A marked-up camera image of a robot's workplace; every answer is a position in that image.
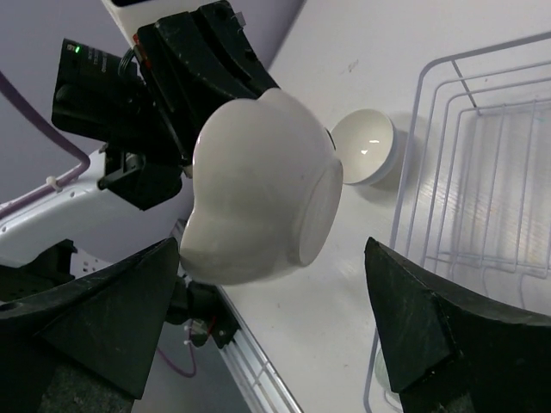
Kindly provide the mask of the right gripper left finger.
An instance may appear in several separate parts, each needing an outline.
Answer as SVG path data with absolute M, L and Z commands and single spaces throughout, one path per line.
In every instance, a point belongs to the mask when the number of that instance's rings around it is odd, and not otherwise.
M 1 305 L 3 412 L 129 412 L 176 284 L 176 239 Z

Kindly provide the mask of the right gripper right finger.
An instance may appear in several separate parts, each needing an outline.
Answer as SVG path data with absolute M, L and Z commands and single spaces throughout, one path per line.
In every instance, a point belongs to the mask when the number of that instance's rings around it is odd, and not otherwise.
M 405 412 L 548 412 L 550 318 L 462 287 L 369 238 L 364 265 Z

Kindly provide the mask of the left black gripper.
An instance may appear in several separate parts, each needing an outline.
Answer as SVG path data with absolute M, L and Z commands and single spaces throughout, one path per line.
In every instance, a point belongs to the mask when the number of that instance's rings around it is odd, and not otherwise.
M 276 81 L 264 68 L 227 1 L 202 5 L 137 29 L 135 50 L 145 83 L 169 135 L 190 165 L 207 119 L 235 99 L 257 99 Z M 97 181 L 141 211 L 178 195 L 182 171 L 105 144 Z

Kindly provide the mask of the grey-green ceramic bowl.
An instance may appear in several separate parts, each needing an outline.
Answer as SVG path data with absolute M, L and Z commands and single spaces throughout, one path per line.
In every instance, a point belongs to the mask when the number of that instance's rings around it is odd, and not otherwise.
M 397 398 L 399 395 L 392 391 L 390 379 L 387 372 L 387 365 L 384 360 L 382 349 L 379 348 L 375 355 L 375 378 L 379 385 L 392 397 Z

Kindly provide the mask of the green flower-shaped bowl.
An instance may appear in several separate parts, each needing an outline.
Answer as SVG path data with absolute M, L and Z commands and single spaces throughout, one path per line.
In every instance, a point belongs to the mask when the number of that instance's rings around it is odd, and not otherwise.
M 312 264 L 331 231 L 343 165 L 330 134 L 282 89 L 218 108 L 193 153 L 194 206 L 179 254 L 192 280 L 279 278 Z

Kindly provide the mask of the white ceramic bowl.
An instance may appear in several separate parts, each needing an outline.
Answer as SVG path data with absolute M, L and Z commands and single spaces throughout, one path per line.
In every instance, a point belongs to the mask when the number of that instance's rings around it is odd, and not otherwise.
M 333 127 L 331 137 L 346 185 L 372 185 L 382 180 L 396 162 L 395 128 L 381 111 L 364 108 L 346 115 Z

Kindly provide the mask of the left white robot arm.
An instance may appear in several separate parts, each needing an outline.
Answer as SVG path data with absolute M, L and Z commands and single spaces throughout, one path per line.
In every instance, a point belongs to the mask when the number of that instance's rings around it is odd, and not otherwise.
M 107 1 L 117 56 L 64 39 L 43 118 L 7 79 L 3 97 L 77 159 L 1 206 L 1 303 L 72 280 L 71 236 L 174 198 L 200 130 L 220 106 L 275 86 L 228 1 Z

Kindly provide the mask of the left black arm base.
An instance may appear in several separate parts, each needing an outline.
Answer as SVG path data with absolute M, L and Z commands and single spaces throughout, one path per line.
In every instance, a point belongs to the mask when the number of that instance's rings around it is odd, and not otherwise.
M 240 329 L 238 320 L 222 297 L 218 287 L 176 279 L 165 322 L 182 325 L 191 321 L 191 342 L 202 347 L 213 338 L 218 349 L 223 349 Z

